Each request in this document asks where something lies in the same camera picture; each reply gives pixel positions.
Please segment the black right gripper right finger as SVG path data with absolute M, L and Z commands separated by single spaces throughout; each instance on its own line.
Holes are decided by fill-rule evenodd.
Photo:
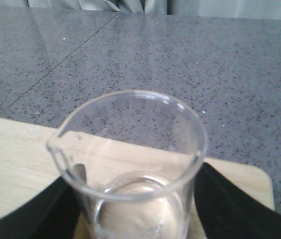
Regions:
M 208 239 L 281 239 L 281 215 L 208 163 L 195 177 L 194 201 Z

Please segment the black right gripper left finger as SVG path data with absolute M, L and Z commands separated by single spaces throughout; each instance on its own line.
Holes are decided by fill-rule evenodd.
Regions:
M 73 239 L 80 212 L 74 190 L 58 177 L 0 218 L 0 239 Z

